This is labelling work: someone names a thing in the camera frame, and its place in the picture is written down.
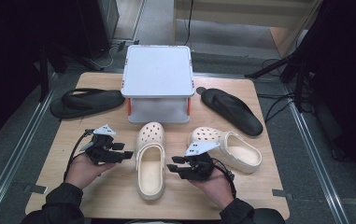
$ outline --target white box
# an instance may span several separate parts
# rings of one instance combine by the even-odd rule
[[[128,48],[121,93],[132,123],[187,123],[195,89],[192,57],[185,46]]]

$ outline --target flip-flop strap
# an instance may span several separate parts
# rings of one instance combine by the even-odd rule
[[[234,113],[230,107],[225,103],[225,101],[223,101],[223,97],[228,97],[232,100],[234,100],[235,102],[241,104],[246,110],[248,110],[248,112],[250,112],[251,115],[253,115],[253,112],[250,110],[250,108],[238,97],[231,95],[231,94],[215,94],[212,98],[212,101],[214,103],[219,104],[220,107],[222,107],[223,109],[229,111],[230,113]]]
[[[79,94],[73,94],[76,91],[82,91]],[[84,96],[96,94],[99,92],[103,92],[104,90],[99,89],[91,89],[91,88],[78,88],[71,91],[67,91],[64,96],[62,97],[62,103],[66,106],[76,109],[92,109],[93,107],[90,106],[89,101],[83,99]]]

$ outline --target black sleeve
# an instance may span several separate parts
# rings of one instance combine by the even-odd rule
[[[47,195],[46,204],[43,205],[41,210],[27,215],[21,224],[83,224],[85,218],[79,209],[82,194],[82,190],[76,186],[63,183]]]
[[[234,199],[227,207],[221,211],[221,224],[254,224],[253,207]]]

